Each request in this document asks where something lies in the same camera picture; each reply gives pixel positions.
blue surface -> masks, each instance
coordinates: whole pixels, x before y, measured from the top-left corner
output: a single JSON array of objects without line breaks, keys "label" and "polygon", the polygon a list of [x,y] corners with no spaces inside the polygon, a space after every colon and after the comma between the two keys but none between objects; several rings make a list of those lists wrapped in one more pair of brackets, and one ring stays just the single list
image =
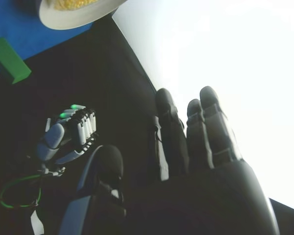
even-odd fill
[{"label": "blue surface", "polygon": [[49,29],[40,22],[38,15],[33,13],[34,6],[31,14],[27,11],[29,6],[27,8],[26,4],[24,5],[26,1],[31,4],[35,2],[35,0],[0,0],[0,37],[5,37],[23,60],[91,27],[90,23],[68,30]]}]

green wire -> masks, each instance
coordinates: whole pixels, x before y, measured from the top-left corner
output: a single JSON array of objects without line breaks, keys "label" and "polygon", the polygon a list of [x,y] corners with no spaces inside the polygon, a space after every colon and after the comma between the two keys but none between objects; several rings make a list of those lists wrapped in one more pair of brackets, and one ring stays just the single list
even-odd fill
[{"label": "green wire", "polygon": [[[1,191],[1,193],[0,193],[0,203],[1,203],[1,205],[4,206],[5,208],[13,209],[14,206],[12,206],[12,205],[8,205],[8,204],[6,204],[6,203],[2,200],[2,199],[3,199],[3,194],[4,194],[4,192],[5,192],[8,188],[10,188],[10,187],[12,187],[12,186],[18,184],[18,183],[21,182],[21,181],[24,181],[24,180],[31,180],[31,179],[35,179],[35,178],[39,178],[39,177],[41,177],[41,175],[30,175],[30,176],[26,176],[26,177],[23,177],[23,178],[20,178],[20,179],[16,179],[16,180],[14,180],[14,181],[12,181],[12,182],[6,184],[6,185],[3,187],[3,189],[2,189],[2,191]],[[37,198],[37,203],[40,201],[40,198],[41,198],[41,188],[39,188],[39,194],[38,194],[38,198]],[[25,207],[32,207],[32,206],[33,206],[33,204],[19,205],[19,207],[23,207],[23,208],[25,208]]]}]

green rectangular block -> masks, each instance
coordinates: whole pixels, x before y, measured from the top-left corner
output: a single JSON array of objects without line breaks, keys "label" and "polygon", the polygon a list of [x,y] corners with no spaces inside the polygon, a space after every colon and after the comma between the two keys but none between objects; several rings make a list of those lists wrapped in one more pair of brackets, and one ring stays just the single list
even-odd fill
[{"label": "green rectangular block", "polygon": [[0,71],[12,84],[22,81],[31,73],[5,38],[0,38]]}]

yellow food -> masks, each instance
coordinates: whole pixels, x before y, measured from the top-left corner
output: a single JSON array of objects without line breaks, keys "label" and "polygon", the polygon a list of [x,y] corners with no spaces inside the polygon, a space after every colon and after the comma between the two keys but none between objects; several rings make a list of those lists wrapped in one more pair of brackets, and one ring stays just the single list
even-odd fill
[{"label": "yellow food", "polygon": [[73,11],[98,0],[55,0],[54,8],[61,11]]}]

white panel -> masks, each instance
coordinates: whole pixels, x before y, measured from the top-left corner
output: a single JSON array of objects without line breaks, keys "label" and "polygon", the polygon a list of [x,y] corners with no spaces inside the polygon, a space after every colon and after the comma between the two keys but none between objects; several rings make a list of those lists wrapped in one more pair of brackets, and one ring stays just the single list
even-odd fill
[{"label": "white panel", "polygon": [[128,0],[113,19],[184,123],[217,91],[266,194],[294,208],[294,0]]}]

